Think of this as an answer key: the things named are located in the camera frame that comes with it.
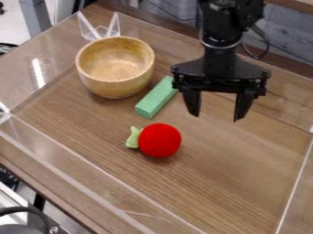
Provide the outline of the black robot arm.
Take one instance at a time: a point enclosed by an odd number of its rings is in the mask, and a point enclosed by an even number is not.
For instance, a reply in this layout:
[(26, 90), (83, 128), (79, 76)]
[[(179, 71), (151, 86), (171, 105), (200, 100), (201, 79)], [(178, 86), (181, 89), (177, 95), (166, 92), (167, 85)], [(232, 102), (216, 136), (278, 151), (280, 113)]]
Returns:
[(193, 116), (198, 116), (205, 91), (236, 95), (234, 119), (246, 117), (253, 101), (266, 94), (272, 71), (246, 62), (236, 54), (244, 32), (256, 29), (264, 17), (264, 0), (200, 0), (204, 23), (201, 58), (171, 67), (173, 88), (182, 93)]

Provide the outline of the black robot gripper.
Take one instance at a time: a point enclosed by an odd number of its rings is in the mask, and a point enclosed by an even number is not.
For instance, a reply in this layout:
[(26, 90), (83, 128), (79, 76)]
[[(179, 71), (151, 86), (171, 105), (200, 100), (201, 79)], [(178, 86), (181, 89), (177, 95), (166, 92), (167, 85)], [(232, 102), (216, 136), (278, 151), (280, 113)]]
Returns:
[(189, 113), (198, 117), (202, 104), (201, 91), (240, 93), (236, 96), (234, 121), (246, 117), (254, 96), (266, 93), (272, 76), (264, 67), (246, 62), (234, 48), (205, 48), (205, 55), (171, 67), (173, 87), (182, 91)]

